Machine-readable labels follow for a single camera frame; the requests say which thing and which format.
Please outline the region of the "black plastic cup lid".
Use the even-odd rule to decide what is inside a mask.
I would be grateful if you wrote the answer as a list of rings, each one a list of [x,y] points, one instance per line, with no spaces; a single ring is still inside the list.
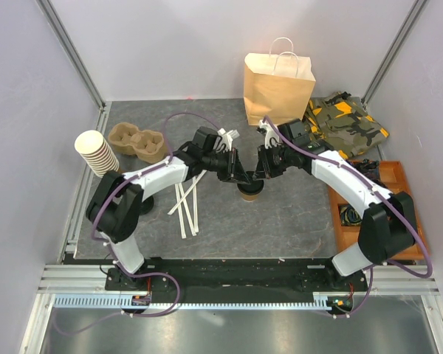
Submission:
[[[253,181],[251,184],[237,184],[238,190],[245,195],[257,195],[264,188],[264,181],[257,180]]]

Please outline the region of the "brown paper coffee cup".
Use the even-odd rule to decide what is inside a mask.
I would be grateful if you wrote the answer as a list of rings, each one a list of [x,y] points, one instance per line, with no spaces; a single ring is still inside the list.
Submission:
[[[256,193],[256,194],[252,194],[252,193],[246,194],[244,192],[241,192],[241,197],[245,201],[252,202],[252,201],[255,201],[259,197],[259,193]]]

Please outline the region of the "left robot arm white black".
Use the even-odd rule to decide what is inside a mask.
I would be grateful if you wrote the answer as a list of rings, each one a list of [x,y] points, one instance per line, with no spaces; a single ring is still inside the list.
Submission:
[[[131,290],[141,289],[148,279],[141,268],[145,259],[134,237],[143,204],[156,193],[204,171],[214,172],[222,182],[251,183],[233,147],[238,137],[236,130],[201,127],[192,140],[161,162],[134,172],[111,170],[104,174],[86,208],[86,218],[92,223],[91,237],[110,248],[123,269],[121,280]]]

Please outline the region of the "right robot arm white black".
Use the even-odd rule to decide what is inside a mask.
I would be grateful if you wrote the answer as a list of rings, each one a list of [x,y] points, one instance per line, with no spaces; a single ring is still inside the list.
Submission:
[[[287,168],[305,170],[340,195],[360,216],[357,241],[331,259],[323,272],[325,285],[340,290],[350,275],[380,265],[413,246],[418,239],[413,199],[406,192],[392,193],[353,168],[322,139],[311,140],[299,119],[274,125],[260,120],[264,143],[258,147],[254,179],[281,176]]]

